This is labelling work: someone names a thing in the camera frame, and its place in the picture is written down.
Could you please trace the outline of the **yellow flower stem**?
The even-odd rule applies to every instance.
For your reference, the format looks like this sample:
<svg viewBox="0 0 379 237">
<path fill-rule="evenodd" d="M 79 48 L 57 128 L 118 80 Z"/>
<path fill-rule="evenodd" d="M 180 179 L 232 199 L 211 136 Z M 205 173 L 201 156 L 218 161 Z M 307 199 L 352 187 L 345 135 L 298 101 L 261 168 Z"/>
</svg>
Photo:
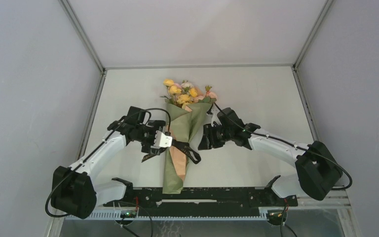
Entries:
<svg viewBox="0 0 379 237">
<path fill-rule="evenodd" d="M 185 107 L 188 104 L 193 104 L 195 97 L 197 96 L 195 85 L 193 88 L 184 89 L 181 87 L 181 83 L 175 82 L 172 79 L 165 79 L 163 85 L 166 88 L 166 95 L 161 96 L 166 103 L 175 105 L 177 107 Z"/>
</svg>

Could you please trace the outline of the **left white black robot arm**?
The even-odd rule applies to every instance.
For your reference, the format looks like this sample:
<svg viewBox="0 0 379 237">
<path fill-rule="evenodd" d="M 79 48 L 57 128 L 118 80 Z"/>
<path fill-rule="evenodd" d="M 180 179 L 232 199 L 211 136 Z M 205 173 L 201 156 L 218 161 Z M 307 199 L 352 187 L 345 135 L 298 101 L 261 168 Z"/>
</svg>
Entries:
<svg viewBox="0 0 379 237">
<path fill-rule="evenodd" d="M 87 218 L 95 207 L 117 200 L 128 206 L 134 201 L 134 192 L 119 178 L 97 185 L 96 178 L 106 165 L 130 142 L 142 146 L 142 161 L 163 153 L 171 146 L 171 116 L 167 121 L 144 121 L 152 108 L 129 108 L 127 115 L 113 121 L 100 143 L 68 167 L 59 166 L 52 177 L 52 190 L 46 199 L 44 210 L 49 217 L 62 218 L 73 215 Z"/>
</svg>

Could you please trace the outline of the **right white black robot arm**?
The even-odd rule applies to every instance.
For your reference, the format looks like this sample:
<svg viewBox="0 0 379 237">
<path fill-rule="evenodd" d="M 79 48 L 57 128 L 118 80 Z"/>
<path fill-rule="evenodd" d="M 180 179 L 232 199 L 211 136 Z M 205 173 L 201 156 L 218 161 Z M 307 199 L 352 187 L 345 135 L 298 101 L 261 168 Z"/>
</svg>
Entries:
<svg viewBox="0 0 379 237">
<path fill-rule="evenodd" d="M 232 141 L 239 147 L 264 152 L 295 168 L 294 175 L 276 176 L 268 183 L 265 198 L 271 205 L 279 205 L 285 198 L 297 195 L 322 201 L 330 191 L 352 186 L 351 175 L 320 141 L 306 144 L 286 140 L 257 124 L 244 123 L 231 108 L 222 110 L 213 105 L 206 114 L 211 121 L 203 126 L 198 150 L 221 148 Z"/>
</svg>

